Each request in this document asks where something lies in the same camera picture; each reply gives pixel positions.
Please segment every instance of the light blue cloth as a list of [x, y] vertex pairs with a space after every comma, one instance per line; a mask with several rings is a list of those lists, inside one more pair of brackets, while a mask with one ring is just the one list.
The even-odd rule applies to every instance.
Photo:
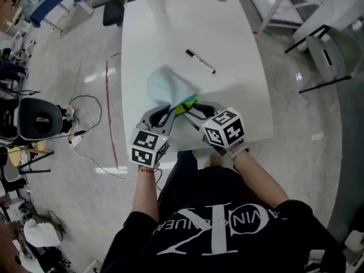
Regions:
[[166, 65], [149, 75], [147, 91], [149, 98], [156, 104], [170, 105], [171, 109], [197, 97], [196, 92]]

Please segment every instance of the shirt sleeve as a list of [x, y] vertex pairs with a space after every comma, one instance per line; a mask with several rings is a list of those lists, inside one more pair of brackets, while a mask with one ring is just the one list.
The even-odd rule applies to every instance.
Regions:
[[142, 250], [157, 226], [158, 223], [145, 213], [130, 213], [110, 246], [101, 273], [136, 271]]
[[321, 272], [345, 272], [346, 260], [337, 241], [313, 215], [307, 204], [288, 200], [276, 207], [276, 211], [288, 218], [296, 235], [299, 236], [300, 246], [307, 252], [325, 250], [321, 262]]

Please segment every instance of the vase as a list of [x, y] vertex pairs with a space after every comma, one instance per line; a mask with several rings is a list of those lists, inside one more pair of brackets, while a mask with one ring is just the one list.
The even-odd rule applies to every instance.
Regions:
[[147, 0], [147, 3], [154, 14], [155, 19], [160, 20], [166, 15], [166, 5], [164, 4], [164, 0]]

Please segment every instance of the whiteboard marker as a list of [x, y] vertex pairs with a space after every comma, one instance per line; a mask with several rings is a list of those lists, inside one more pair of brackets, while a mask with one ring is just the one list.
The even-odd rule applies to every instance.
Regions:
[[189, 49], [186, 50], [186, 54], [189, 55], [191, 58], [193, 58], [194, 60], [198, 61], [199, 63], [201, 63], [210, 73], [215, 74], [216, 71], [213, 67], [211, 67], [208, 63], [206, 63], [202, 58], [198, 57], [197, 55], [195, 55], [192, 51], [190, 51]]

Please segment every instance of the gray floor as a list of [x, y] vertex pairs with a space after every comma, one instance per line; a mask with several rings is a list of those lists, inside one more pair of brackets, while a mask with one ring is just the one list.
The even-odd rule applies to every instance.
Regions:
[[[250, 0], [240, 0], [252, 30], [261, 19]], [[127, 174], [118, 176], [135, 181], [136, 166], [129, 163], [123, 132], [121, 103], [122, 30], [102, 26], [103, 8], [88, 17], [74, 8], [59, 25], [67, 27], [62, 36], [47, 26], [32, 33], [37, 45], [30, 61], [26, 88], [39, 90], [38, 98], [55, 104], [68, 104], [77, 72], [76, 95], [96, 96], [102, 105], [100, 124], [86, 136], [76, 151], [93, 158], [104, 168], [115, 167], [106, 112], [105, 68], [109, 67], [111, 130], [118, 165]], [[334, 205], [340, 171], [341, 118], [334, 86], [298, 95], [303, 86], [318, 80], [316, 68], [308, 57], [283, 51], [292, 43], [291, 32], [269, 30], [256, 36], [270, 92], [275, 138], [250, 145], [252, 155], [283, 186], [291, 198], [308, 203], [327, 225]], [[100, 115], [90, 98], [80, 98], [73, 106], [85, 109], [93, 122]], [[81, 127], [90, 125], [78, 111]], [[61, 246], [76, 272], [93, 260], [102, 261], [115, 233], [122, 227], [133, 200], [135, 184], [100, 173], [90, 161], [77, 157], [67, 138], [49, 142], [55, 155], [33, 165], [51, 168], [51, 173], [29, 175], [29, 188], [37, 209], [53, 210], [62, 220], [67, 236]], [[209, 151], [199, 151], [200, 162]], [[175, 160], [166, 155], [165, 162]], [[164, 171], [161, 187], [168, 176]]]

